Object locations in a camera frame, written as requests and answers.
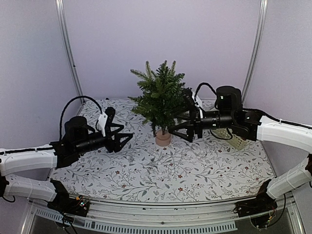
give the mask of floral pattern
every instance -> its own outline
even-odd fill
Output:
[[[86,153],[67,168],[54,169],[50,178],[60,180],[72,194],[142,202],[196,202],[253,196],[263,181],[273,178],[269,160],[258,142],[237,150],[225,140],[204,131],[193,143],[173,137],[159,147],[144,118],[131,112],[128,99],[99,100],[103,108],[114,107],[114,122],[134,137],[118,153],[105,148]],[[204,108],[213,107],[203,100]],[[89,125],[99,115],[88,101],[81,111]]]

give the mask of tabletop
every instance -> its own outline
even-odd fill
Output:
[[[204,131],[189,143],[176,136],[167,147],[155,144],[144,117],[131,112],[129,99],[98,100],[105,109],[114,107],[115,123],[134,137],[118,153],[105,148],[86,153],[71,166],[54,169],[50,178],[63,183],[70,194],[123,201],[199,202],[256,195],[260,185],[274,177],[262,145],[251,142],[237,150],[227,141]],[[213,100],[203,100],[204,109]],[[97,106],[87,101],[80,113],[95,125]]]

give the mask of beige basket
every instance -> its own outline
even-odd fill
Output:
[[[231,136],[225,128],[212,130],[212,132],[220,138],[229,139]],[[250,140],[243,140],[241,137],[233,134],[233,138],[231,140],[226,140],[230,145],[234,146],[238,150],[244,149],[247,145],[250,144]]]

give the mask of green foliage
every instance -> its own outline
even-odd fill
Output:
[[[154,72],[146,61],[146,73],[130,70],[141,79],[137,85],[143,92],[141,96],[129,97],[137,103],[132,112],[144,116],[144,124],[151,122],[154,135],[156,127],[160,127],[164,134],[168,127],[175,125],[175,114],[185,107],[182,97],[185,83],[181,82],[185,74],[176,74],[175,68],[176,61],[171,68],[165,61]]]

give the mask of small christmas tree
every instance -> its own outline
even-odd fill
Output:
[[[143,92],[142,96],[130,97],[137,103],[132,112],[146,118],[143,124],[151,122],[154,135],[156,135],[156,127],[160,127],[164,135],[168,127],[175,125],[175,114],[185,108],[182,97],[185,83],[181,82],[185,74],[176,74],[175,67],[176,61],[172,63],[171,68],[165,61],[154,72],[146,61],[146,73],[130,70],[141,79],[137,85]]]

